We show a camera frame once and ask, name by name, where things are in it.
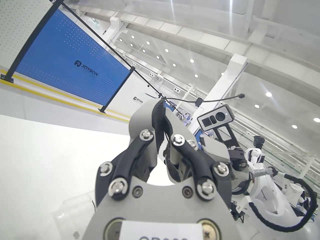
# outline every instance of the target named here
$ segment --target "metal bolt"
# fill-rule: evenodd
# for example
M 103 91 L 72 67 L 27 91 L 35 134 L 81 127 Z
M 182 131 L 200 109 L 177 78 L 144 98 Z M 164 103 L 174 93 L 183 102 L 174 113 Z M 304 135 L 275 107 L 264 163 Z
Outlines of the metal bolt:
M 112 163 L 111 162 L 105 162 L 105 163 L 102 163 L 100 165 L 100 176 L 101 177 L 105 177 L 107 175 L 109 175 L 112 171 Z
M 105 229 L 105 240 L 119 240 L 123 219 L 117 218 L 112 220 Z
M 223 166 L 221 164 L 218 165 L 217 169 L 218 169 L 219 173 L 221 173 L 221 174 L 224 174 L 227 171 L 227 167 Z
M 204 195 L 209 195 L 209 194 L 213 193 L 214 187 L 209 182 L 205 181 L 201 185 L 201 190 Z
M 142 133 L 142 136 L 144 139 L 148 139 L 151 136 L 151 133 L 149 130 L 146 130 Z
M 121 181 L 116 182 L 112 186 L 113 193 L 118 194 L 118 193 L 122 192 L 124 186 L 125 185 Z
M 136 186 L 132 190 L 132 196 L 135 198 L 140 198 L 143 194 L 143 189 L 140 186 Z
M 173 136 L 173 139 L 172 139 L 172 143 L 175 145 L 175 146 L 182 146 L 185 142 L 185 139 L 183 137 L 183 135 L 179 135 L 179 134 L 175 134 Z
M 182 195 L 187 198 L 190 199 L 193 196 L 193 191 L 192 188 L 190 188 L 189 186 L 185 186 L 182 189 Z
M 203 240 L 220 240 L 219 230 L 212 221 L 204 219 L 198 223 L 202 224 Z
M 197 151 L 198 150 L 198 145 L 195 141 L 193 141 L 192 139 L 188 140 L 187 141 L 189 143 L 189 145 L 195 150 Z

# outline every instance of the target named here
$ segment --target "white column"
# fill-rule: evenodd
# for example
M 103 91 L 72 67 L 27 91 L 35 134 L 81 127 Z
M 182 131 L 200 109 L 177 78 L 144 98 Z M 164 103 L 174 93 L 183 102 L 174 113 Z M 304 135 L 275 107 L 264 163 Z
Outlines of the white column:
M 244 69 L 247 66 L 247 58 L 238 54 L 234 54 L 229 61 L 229 65 L 223 76 L 217 81 L 212 90 L 209 92 L 205 101 L 219 100 L 227 96 L 233 85 L 239 79 Z M 200 107 L 194 112 L 192 122 L 189 125 L 191 133 L 195 134 L 199 128 L 197 118 L 203 113 L 209 112 L 217 107 L 219 102 L 203 102 Z
M 312 166 L 312 163 L 314 162 L 315 157 L 311 157 L 308 161 L 308 163 L 305 165 L 304 169 L 300 172 L 298 178 L 302 179 L 306 173 L 308 172 L 308 170 L 310 169 L 310 167 Z
M 117 38 L 120 36 L 121 33 L 127 33 L 128 30 L 126 29 L 126 24 L 121 21 L 117 17 L 111 17 L 110 18 L 111 26 L 108 28 L 108 30 L 105 32 L 105 34 L 102 36 L 105 42 L 107 42 L 110 46 L 113 46 Z
M 188 91 L 185 93 L 185 95 L 183 95 L 182 100 L 185 100 L 187 98 L 187 96 L 189 95 L 189 93 L 193 90 L 193 85 L 188 89 Z M 182 104 L 183 101 L 179 101 L 179 103 L 176 106 L 176 109 L 178 109 L 180 107 L 180 105 Z

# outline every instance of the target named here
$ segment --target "wire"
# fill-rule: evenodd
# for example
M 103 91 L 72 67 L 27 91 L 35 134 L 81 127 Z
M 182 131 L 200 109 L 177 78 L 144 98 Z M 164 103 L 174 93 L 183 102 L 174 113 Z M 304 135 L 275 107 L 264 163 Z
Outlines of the wire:
M 219 100 L 209 100 L 209 101 L 202 101 L 202 103 L 213 103 L 213 102 L 220 102 L 220 101 L 226 101 L 226 100 L 230 100 L 230 99 L 234 99 L 239 97 L 240 99 L 244 98 L 245 95 L 243 93 L 238 94 L 236 96 L 232 96 L 232 97 L 228 97 L 228 98 L 223 98 L 223 99 L 219 99 Z M 164 98 L 165 100 L 177 100 L 177 101 L 182 101 L 185 103 L 197 103 L 197 101 L 187 101 L 187 100 L 183 100 L 183 99 L 178 99 L 178 98 Z

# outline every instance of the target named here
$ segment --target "black pole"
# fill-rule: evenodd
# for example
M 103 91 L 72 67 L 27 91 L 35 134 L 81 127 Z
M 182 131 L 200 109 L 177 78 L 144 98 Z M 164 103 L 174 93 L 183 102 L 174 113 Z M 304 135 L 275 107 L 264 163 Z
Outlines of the black pole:
M 35 41 L 37 36 L 40 34 L 41 30 L 45 27 L 46 23 L 49 21 L 49 19 L 54 15 L 54 13 L 57 11 L 59 6 L 63 3 L 63 0 L 56 0 L 54 4 L 50 7 L 50 9 L 47 11 L 47 13 L 44 15 L 44 17 L 41 19 L 39 24 L 36 26 L 36 28 L 33 30 L 23 47 L 21 48 L 20 52 L 18 53 L 17 57 L 15 58 L 14 62 L 12 63 L 11 67 L 9 68 L 6 75 L 1 74 L 1 80 L 9 81 L 11 83 L 14 83 L 14 79 L 12 78 L 12 75 L 17 70 L 20 62 L 22 61 L 23 57 L 31 47 L 32 43 Z
M 106 103 L 106 105 L 102 106 L 100 109 L 98 109 L 101 113 L 106 113 L 105 109 L 108 107 L 108 105 L 111 103 L 111 101 L 113 100 L 113 98 L 117 95 L 117 93 L 119 92 L 119 90 L 121 89 L 121 87 L 124 85 L 124 83 L 127 81 L 127 79 L 129 79 L 130 75 L 134 72 L 136 68 L 135 67 L 131 67 L 129 74 L 125 77 L 125 79 L 122 81 L 122 83 L 120 84 L 120 86 L 118 87 L 118 89 L 114 92 L 114 94 L 111 96 L 111 98 L 109 99 L 109 101 Z

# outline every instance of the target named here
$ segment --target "robotic hand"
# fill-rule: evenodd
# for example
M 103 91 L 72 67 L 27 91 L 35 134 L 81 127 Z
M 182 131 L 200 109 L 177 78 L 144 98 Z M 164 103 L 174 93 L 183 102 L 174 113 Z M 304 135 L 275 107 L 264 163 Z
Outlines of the robotic hand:
M 163 99 L 149 100 L 135 112 L 129 134 L 128 148 L 98 169 L 97 210 L 83 240 L 128 239 L 128 233 L 130 239 L 137 240 L 241 239 L 230 214 L 233 157 L 224 144 L 204 137 L 207 152 L 198 150 L 194 135 L 169 108 L 164 108 Z M 165 163 L 176 184 L 147 184 L 165 136 Z M 246 166 L 238 163 L 240 168 Z M 144 227 L 133 235 L 137 222 Z M 184 235 L 181 224 L 197 226 L 200 234 Z M 158 235 L 157 228 L 162 228 L 162 233 L 171 232 L 171 237 Z

